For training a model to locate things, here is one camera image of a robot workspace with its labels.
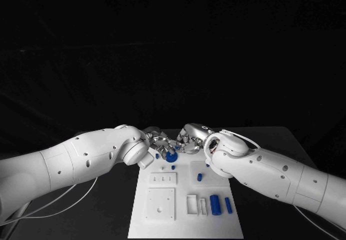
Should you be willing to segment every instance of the table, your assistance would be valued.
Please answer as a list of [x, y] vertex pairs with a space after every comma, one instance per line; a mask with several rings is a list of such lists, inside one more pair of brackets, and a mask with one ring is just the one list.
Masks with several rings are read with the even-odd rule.
[[[226, 129], [248, 137], [261, 148], [274, 151], [298, 160], [307, 166], [315, 165], [285, 127], [225, 127], [213, 128], [217, 132]], [[180, 129], [164, 129], [164, 133], [176, 138]], [[131, 212], [137, 188], [140, 168], [118, 163], [111, 171], [98, 178], [93, 189], [83, 200], [63, 213], [47, 218], [23, 219], [19, 221], [10, 240], [119, 240], [127, 239]], [[34, 216], [56, 213], [82, 197], [93, 181], [81, 183], [63, 198]], [[245, 187], [235, 178], [229, 179], [232, 196], [238, 211], [243, 239], [331, 239], [305, 218], [294, 207], [271, 199]], [[34, 199], [27, 207], [29, 213], [50, 202], [66, 187]], [[340, 231], [326, 221], [304, 213], [315, 220], [326, 230], [337, 235]]]

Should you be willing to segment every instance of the black backdrop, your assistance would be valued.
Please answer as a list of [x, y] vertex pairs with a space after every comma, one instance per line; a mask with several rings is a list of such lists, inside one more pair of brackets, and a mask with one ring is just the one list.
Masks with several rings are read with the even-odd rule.
[[121, 124], [284, 126], [346, 177], [343, 1], [21, 0], [1, 10], [3, 153]]

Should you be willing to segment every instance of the blue object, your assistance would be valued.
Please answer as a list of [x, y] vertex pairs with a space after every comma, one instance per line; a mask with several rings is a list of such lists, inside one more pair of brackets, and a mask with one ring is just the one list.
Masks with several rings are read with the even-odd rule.
[[233, 211], [232, 211], [232, 208], [230, 208], [230, 203], [229, 203], [229, 198], [228, 197], [225, 197], [225, 205], [226, 205], [226, 211], [230, 214]]
[[171, 153], [167, 151], [166, 153], [166, 161], [168, 163], [173, 163], [179, 158], [179, 154], [174, 152], [174, 154], [171, 155]]
[[210, 214], [217, 216], [222, 214], [219, 196], [212, 195], [209, 198], [210, 198]]

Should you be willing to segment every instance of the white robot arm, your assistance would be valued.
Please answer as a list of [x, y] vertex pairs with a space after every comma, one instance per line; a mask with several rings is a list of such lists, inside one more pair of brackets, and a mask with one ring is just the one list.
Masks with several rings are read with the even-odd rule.
[[39, 196], [83, 183], [108, 173], [124, 162], [151, 164], [151, 134], [135, 127], [86, 132], [46, 150], [0, 160], [0, 224]]
[[346, 229], [344, 179], [272, 151], [249, 149], [232, 132], [215, 133], [200, 124], [184, 125], [177, 146], [190, 154], [203, 148], [206, 164], [217, 175], [235, 177], [262, 195], [307, 209]]

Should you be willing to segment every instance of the gray table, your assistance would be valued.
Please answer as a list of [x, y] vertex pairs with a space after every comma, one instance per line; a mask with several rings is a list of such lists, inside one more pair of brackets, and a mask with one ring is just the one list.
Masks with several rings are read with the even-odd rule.
[[[301, 163], [315, 165], [285, 127], [226, 127], [243, 135], [256, 144]], [[163, 130], [176, 138], [180, 129]], [[127, 239], [140, 168], [119, 163], [109, 173], [98, 178], [92, 191], [83, 200], [59, 215], [19, 221], [10, 240], [85, 240]], [[235, 207], [243, 238], [249, 239], [331, 239], [305, 220], [294, 207], [271, 199], [245, 187], [236, 179], [229, 179]], [[88, 191], [92, 181], [81, 183], [66, 196], [34, 216], [49, 215], [65, 209]], [[50, 202], [68, 188], [62, 188], [31, 201], [29, 213]], [[308, 216], [336, 236], [340, 231], [326, 221], [308, 213]]]

